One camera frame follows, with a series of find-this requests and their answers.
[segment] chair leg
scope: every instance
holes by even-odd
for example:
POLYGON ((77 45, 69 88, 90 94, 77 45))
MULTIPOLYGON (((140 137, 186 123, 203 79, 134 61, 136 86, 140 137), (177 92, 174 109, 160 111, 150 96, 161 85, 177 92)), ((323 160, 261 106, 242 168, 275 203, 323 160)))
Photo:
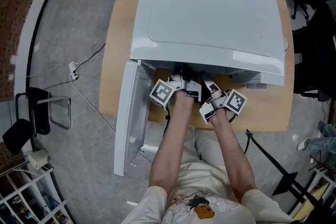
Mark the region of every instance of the chair leg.
POLYGON ((305 19, 309 20, 309 14, 307 13, 307 10, 305 8, 305 5, 302 3, 299 3, 300 7, 302 8, 303 12, 305 13, 305 19))
POLYGON ((50 121, 53 124, 57 125, 58 127, 61 127, 64 130, 69 130, 71 128, 71 98, 69 98, 67 96, 50 97, 48 99, 43 99, 43 100, 37 101, 37 104, 46 103, 46 102, 48 102, 50 121), (52 117, 50 102, 60 101, 60 100, 65 100, 68 103, 68 125, 67 126, 56 122, 52 117))
POLYGON ((298 2, 294 0, 294 13, 292 15, 292 19, 295 20, 296 18, 296 11, 298 10, 298 2))

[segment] person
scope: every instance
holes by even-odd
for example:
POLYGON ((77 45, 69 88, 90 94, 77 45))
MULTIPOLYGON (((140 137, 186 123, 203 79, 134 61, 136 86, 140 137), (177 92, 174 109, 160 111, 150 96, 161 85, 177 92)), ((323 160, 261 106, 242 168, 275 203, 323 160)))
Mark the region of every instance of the person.
POLYGON ((183 91, 175 93, 149 187, 122 224, 291 223, 277 202, 257 190, 225 109, 210 118, 215 134, 193 137, 188 129, 193 103, 183 91))
POLYGON ((336 154, 336 128, 320 121, 317 138, 304 139, 298 144, 297 150, 326 150, 336 154))

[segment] white shelf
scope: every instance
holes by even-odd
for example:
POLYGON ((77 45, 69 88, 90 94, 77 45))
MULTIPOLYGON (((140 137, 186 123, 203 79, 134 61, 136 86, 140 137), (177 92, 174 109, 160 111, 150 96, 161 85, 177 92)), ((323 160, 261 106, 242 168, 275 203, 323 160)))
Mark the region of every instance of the white shelf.
MULTIPOLYGON (((6 207, 10 210, 11 214, 16 218, 16 220, 20 224, 23 224, 22 220, 19 218, 19 216, 16 214, 16 212, 11 208, 10 204, 8 203, 10 199, 14 198, 15 196, 19 196, 24 207, 26 207, 27 210, 32 214, 32 216, 35 218, 37 223, 44 224, 50 218, 52 218, 56 224, 59 224, 55 214, 57 212, 61 212, 64 216, 68 218, 68 223, 73 224, 73 221, 71 220, 68 212, 65 209, 65 204, 67 203, 67 200, 60 199, 56 191, 54 182, 52 180, 50 173, 54 171, 54 169, 53 168, 46 169, 46 170, 40 169, 37 171, 34 170, 34 172, 32 171, 25 172, 23 170, 19 170, 19 171, 15 170, 24 165, 28 165, 28 162, 22 163, 0 174, 0 177, 7 178, 7 180, 9 181, 9 183, 11 184, 14 190, 12 193, 7 195, 6 197, 3 197, 2 195, 0 195, 0 198, 1 198, 0 205, 5 204, 6 207), (23 186, 20 186, 19 188, 18 186, 14 184, 14 182, 12 181, 9 175, 9 173, 14 172, 14 171, 16 173, 20 173, 25 183, 23 186), (32 173, 32 176, 31 176, 32 178, 27 174, 27 172, 32 173), (35 212, 33 212, 28 202, 25 200, 24 195, 22 194, 22 192, 25 190, 29 191, 29 194, 34 198, 34 201, 36 202, 36 204, 43 210, 44 213, 47 214, 43 217, 43 219, 38 219, 38 217, 35 215, 35 212), (49 208, 48 206, 49 203, 45 201, 44 195, 46 195, 45 197, 49 196, 56 201, 57 206, 54 209, 49 208)), ((5 224, 6 221, 0 218, 0 223, 5 224)))

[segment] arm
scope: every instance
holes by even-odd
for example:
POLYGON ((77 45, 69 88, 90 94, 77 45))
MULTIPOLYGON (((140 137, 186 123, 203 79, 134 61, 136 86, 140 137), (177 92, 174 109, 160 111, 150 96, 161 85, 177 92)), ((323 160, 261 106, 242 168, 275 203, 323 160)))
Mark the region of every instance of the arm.
POLYGON ((226 116, 225 109, 217 109, 216 114, 210 118, 214 127, 227 171, 227 175, 236 198, 241 201, 243 195, 256 189, 254 174, 236 135, 226 116))
POLYGON ((183 146, 194 99, 175 93, 175 107, 150 172, 149 186, 162 187, 169 196, 180 172, 183 146))

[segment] jeans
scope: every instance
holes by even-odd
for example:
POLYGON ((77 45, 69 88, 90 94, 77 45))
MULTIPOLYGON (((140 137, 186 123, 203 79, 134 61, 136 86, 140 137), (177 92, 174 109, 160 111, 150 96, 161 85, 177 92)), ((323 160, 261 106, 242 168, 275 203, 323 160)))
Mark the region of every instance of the jeans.
POLYGON ((318 128, 324 137, 307 139, 305 149, 327 150, 336 154, 336 128, 322 121, 319 122, 318 128))

